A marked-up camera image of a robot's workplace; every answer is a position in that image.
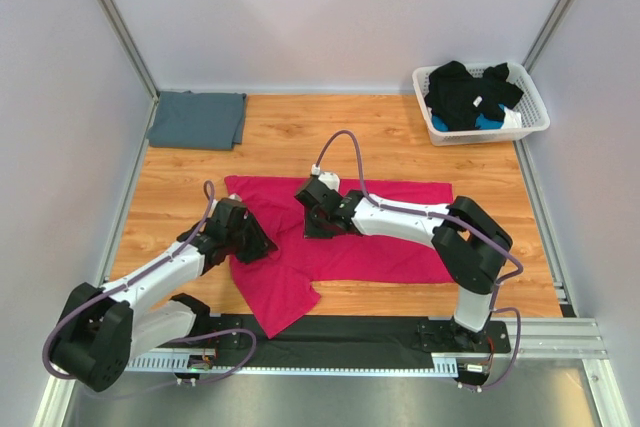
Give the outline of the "pink t shirt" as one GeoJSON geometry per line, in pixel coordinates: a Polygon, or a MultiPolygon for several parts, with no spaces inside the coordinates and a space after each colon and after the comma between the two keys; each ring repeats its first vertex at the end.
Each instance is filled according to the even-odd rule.
{"type": "Polygon", "coordinates": [[[452,278],[431,248],[384,236],[308,239],[304,211],[294,195],[300,178],[231,175],[238,195],[277,249],[245,264],[232,258],[232,279],[260,327],[274,337],[306,315],[321,299],[315,281],[355,280],[441,284],[452,278]]]}

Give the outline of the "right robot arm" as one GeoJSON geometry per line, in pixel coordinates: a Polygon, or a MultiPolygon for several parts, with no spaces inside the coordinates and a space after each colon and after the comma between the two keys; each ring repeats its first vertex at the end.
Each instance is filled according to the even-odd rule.
{"type": "Polygon", "coordinates": [[[458,300],[443,342],[470,351],[487,341],[499,274],[513,241],[475,201],[458,196],[449,204],[394,201],[365,190],[340,194],[312,175],[294,194],[304,207],[305,233],[389,237],[435,250],[458,285],[458,300]]]}

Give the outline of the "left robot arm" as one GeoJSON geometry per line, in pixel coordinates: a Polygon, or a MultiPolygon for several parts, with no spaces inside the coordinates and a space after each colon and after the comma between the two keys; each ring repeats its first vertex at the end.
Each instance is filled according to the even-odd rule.
{"type": "Polygon", "coordinates": [[[45,340],[44,367],[103,392],[131,359],[150,350],[173,343],[203,346],[218,335],[210,309],[177,288],[227,258],[249,264],[276,249],[238,198],[210,200],[203,217],[149,263],[115,281],[81,283],[71,291],[45,340]]]}

